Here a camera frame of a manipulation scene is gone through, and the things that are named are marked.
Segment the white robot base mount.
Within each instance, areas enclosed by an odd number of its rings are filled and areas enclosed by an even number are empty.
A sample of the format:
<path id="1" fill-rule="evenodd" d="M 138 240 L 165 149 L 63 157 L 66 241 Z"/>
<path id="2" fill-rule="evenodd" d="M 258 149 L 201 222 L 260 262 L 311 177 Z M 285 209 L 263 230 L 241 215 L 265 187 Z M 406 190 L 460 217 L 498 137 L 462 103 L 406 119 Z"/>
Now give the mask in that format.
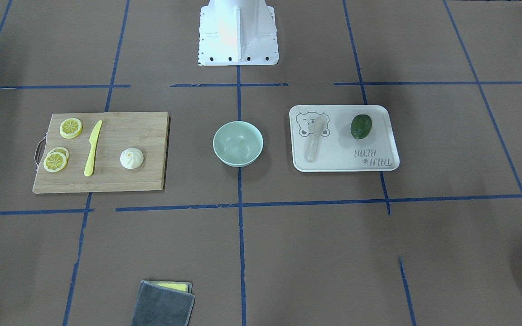
<path id="1" fill-rule="evenodd" d="M 264 0 L 210 0 L 199 18 L 199 66 L 278 63 L 276 15 Z"/>

